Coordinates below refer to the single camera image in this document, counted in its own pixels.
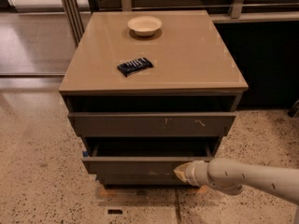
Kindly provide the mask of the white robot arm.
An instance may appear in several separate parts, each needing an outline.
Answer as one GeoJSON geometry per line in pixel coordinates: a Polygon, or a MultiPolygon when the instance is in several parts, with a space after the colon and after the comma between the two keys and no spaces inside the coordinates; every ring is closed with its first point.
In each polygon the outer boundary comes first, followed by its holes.
{"type": "Polygon", "coordinates": [[[298,169],[214,158],[183,163],[174,169],[174,173],[191,186],[208,186],[226,195],[238,195],[246,185],[289,203],[299,204],[298,169]]]}

